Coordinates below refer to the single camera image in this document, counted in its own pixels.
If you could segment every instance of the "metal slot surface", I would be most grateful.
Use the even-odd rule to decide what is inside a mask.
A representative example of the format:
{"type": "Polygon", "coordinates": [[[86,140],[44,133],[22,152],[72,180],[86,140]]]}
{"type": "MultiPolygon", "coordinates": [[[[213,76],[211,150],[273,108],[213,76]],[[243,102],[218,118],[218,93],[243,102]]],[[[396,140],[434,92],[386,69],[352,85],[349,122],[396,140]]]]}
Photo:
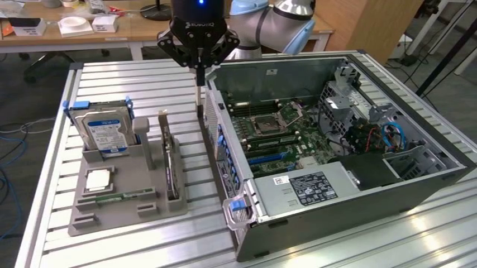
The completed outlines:
{"type": "MultiPolygon", "coordinates": [[[[333,54],[334,52],[326,52],[307,55],[333,54]]],[[[428,122],[433,126],[445,126],[438,131],[445,131],[446,139],[473,161],[477,161],[476,144],[472,140],[430,109],[426,103],[416,98],[412,91],[374,60],[358,52],[354,56],[368,67],[373,66],[374,73],[385,77],[384,82],[400,97],[406,101],[413,101],[416,104],[413,108],[418,109],[420,113],[425,113],[428,122]]],[[[67,81],[70,84],[66,92],[71,94],[82,85],[82,87],[98,87],[98,91],[95,95],[78,95],[78,99],[92,97],[98,100],[118,100],[130,95],[132,100],[148,100],[169,96],[167,89],[134,92],[118,89],[115,93],[103,93],[100,87],[135,83],[139,85],[153,82],[151,79],[155,79],[154,82],[161,82],[162,80],[170,81],[175,77],[178,80],[191,77],[187,70],[182,68],[173,70],[178,72],[177,74],[150,75],[151,69],[144,70],[142,66],[144,63],[154,63],[158,71],[153,73],[161,73],[166,70],[162,64],[170,64],[170,62],[170,60],[161,60],[87,64],[86,67],[94,66],[98,69],[91,69],[92,71],[84,78],[79,76],[76,82],[74,71],[70,71],[67,81]],[[119,65],[128,65],[128,70],[122,69],[119,65]],[[111,72],[108,75],[111,78],[95,79],[104,74],[104,71],[111,72]],[[118,74],[120,72],[128,72],[130,75],[136,72],[136,76],[120,78],[118,74]]],[[[169,94],[177,92],[191,96],[194,100],[194,87],[177,88],[169,94]]],[[[159,127],[159,123],[153,116],[148,113],[144,114],[154,129],[159,127]]],[[[179,139],[182,158],[189,169],[185,172],[189,213],[177,218],[70,237],[66,225],[70,220],[72,199],[68,198],[68,193],[72,192],[78,180],[83,143],[75,128],[70,128],[67,122],[59,113],[16,267],[122,267],[140,264],[142,267],[261,266],[275,268],[306,267],[310,263],[317,266],[418,265],[433,267],[444,264],[462,266],[477,261],[477,230],[475,228],[477,224],[477,206],[475,205],[477,172],[475,171],[454,185],[440,190],[412,211],[277,252],[258,260],[235,262],[234,245],[225,225],[222,205],[217,197],[202,136],[193,112],[170,117],[171,132],[179,139]]],[[[161,135],[154,133],[150,138],[161,139],[161,135]]]]}

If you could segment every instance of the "floor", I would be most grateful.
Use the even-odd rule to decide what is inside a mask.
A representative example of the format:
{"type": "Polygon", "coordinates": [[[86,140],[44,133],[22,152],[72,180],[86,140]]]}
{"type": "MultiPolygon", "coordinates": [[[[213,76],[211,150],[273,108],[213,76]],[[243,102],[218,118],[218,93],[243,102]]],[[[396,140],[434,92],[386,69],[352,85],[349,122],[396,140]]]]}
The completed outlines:
{"type": "MultiPolygon", "coordinates": [[[[416,36],[425,19],[417,19],[413,21],[408,34],[416,36]]],[[[430,33],[428,34],[424,43],[429,41],[432,35],[444,27],[444,24],[436,23],[430,33]]],[[[457,40],[461,33],[453,32],[446,39],[448,42],[442,45],[438,53],[428,57],[429,64],[422,64],[418,71],[413,75],[413,81],[421,85],[428,75],[433,71],[436,65],[442,59],[445,53],[453,46],[452,40],[457,40]]],[[[465,58],[468,53],[475,49],[477,45],[476,40],[471,40],[460,54],[450,62],[448,68],[444,70],[440,77],[442,77],[450,69],[465,58]]],[[[426,53],[426,48],[422,49],[421,54],[426,53]]],[[[99,62],[99,61],[123,61],[131,60],[131,54],[126,49],[112,49],[111,55],[107,58],[102,57],[99,50],[92,51],[74,51],[68,53],[72,58],[79,62],[99,62]]],[[[146,59],[154,59],[162,56],[159,50],[148,48],[144,49],[146,59]]],[[[38,83],[31,85],[23,81],[22,71],[36,60],[42,54],[31,53],[31,60],[23,61],[16,54],[8,55],[4,62],[0,62],[0,114],[3,119],[0,120],[0,126],[11,123],[27,123],[40,118],[55,117],[59,109],[59,101],[63,92],[63,86],[66,83],[68,63],[58,58],[54,59],[44,68],[39,71],[38,77],[43,77],[38,80],[38,83]]],[[[390,61],[392,66],[400,66],[394,61],[390,61]]],[[[412,73],[417,65],[410,67],[402,67],[402,69],[412,73]]],[[[394,76],[401,80],[406,80],[401,69],[389,69],[394,76]]],[[[475,140],[477,141],[477,120],[475,112],[475,103],[477,102],[477,61],[472,63],[466,71],[461,76],[450,75],[448,79],[436,88],[429,95],[430,100],[437,106],[441,114],[454,124],[454,126],[475,140]]],[[[416,86],[412,82],[408,86],[416,90],[416,86]]],[[[54,122],[48,121],[32,126],[30,131],[40,131],[52,127],[54,122]]],[[[12,130],[18,126],[0,127],[2,131],[12,130]]],[[[23,138],[22,133],[3,134],[2,137],[7,138],[23,138]]],[[[23,222],[15,229],[14,234],[20,235],[28,219],[31,202],[34,200],[36,182],[42,172],[42,165],[44,155],[47,152],[47,146],[50,141],[50,132],[42,134],[30,134],[27,137],[27,151],[22,158],[8,165],[4,170],[8,178],[15,185],[20,205],[23,208],[23,222]]],[[[8,152],[16,145],[15,142],[7,142],[0,140],[0,156],[8,152]]],[[[12,199],[12,195],[8,196],[3,205],[0,205],[0,234],[3,234],[16,222],[16,207],[12,199]]],[[[0,241],[0,268],[14,267],[18,249],[20,246],[22,238],[12,237],[0,241]]]]}

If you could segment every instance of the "blue pcie slot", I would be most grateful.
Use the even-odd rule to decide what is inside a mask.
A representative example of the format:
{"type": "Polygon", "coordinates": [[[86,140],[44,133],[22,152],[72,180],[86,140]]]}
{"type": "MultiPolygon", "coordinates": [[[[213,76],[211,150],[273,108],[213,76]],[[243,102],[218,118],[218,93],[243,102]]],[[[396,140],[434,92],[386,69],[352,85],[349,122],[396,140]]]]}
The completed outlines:
{"type": "Polygon", "coordinates": [[[249,160],[249,165],[257,165],[261,163],[282,160],[285,156],[286,156],[286,152],[282,152],[279,154],[269,155],[269,156],[261,157],[258,159],[251,159],[251,160],[249,160]]]}

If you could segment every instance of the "red cable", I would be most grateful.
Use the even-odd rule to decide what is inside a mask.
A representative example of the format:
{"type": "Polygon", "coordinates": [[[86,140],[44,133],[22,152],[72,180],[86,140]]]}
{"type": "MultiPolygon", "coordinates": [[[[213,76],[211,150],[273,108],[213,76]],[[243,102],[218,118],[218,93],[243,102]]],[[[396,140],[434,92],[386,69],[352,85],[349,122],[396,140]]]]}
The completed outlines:
{"type": "Polygon", "coordinates": [[[368,134],[366,152],[368,152],[369,149],[370,149],[370,140],[372,140],[372,134],[373,134],[373,131],[374,131],[374,130],[376,130],[376,127],[372,128],[370,133],[368,134]]]}

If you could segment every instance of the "blue cable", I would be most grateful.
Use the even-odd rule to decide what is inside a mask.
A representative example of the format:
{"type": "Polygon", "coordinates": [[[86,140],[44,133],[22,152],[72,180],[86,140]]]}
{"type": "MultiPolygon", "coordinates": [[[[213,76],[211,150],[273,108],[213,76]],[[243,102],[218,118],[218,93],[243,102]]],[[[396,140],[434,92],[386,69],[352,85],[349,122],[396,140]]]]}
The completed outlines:
{"type": "Polygon", "coordinates": [[[386,126],[393,126],[397,128],[400,135],[401,135],[401,139],[402,139],[402,146],[404,146],[402,148],[405,148],[405,146],[406,146],[405,134],[402,131],[402,127],[396,122],[384,123],[381,126],[381,136],[382,136],[382,140],[385,141],[388,147],[393,147],[393,144],[390,144],[390,141],[388,140],[388,137],[386,137],[386,131],[385,131],[386,126]]]}
{"type": "Polygon", "coordinates": [[[20,223],[22,223],[22,207],[20,207],[20,202],[18,200],[18,196],[16,196],[16,191],[15,191],[14,185],[10,183],[10,180],[7,178],[2,177],[2,176],[0,176],[0,180],[8,185],[8,187],[12,190],[14,200],[15,200],[15,204],[16,204],[16,212],[18,212],[16,223],[15,223],[14,227],[7,231],[7,233],[0,236],[0,241],[2,241],[2,239],[20,226],[20,223]]]}
{"type": "Polygon", "coordinates": [[[0,140],[6,140],[6,141],[16,141],[16,142],[20,142],[22,145],[23,145],[23,150],[22,152],[19,153],[19,155],[16,157],[14,157],[12,160],[10,160],[6,164],[2,164],[0,165],[0,168],[4,168],[7,167],[10,164],[12,164],[24,154],[26,150],[27,150],[27,143],[26,141],[18,139],[18,138],[4,138],[4,137],[0,137],[0,140]]]}

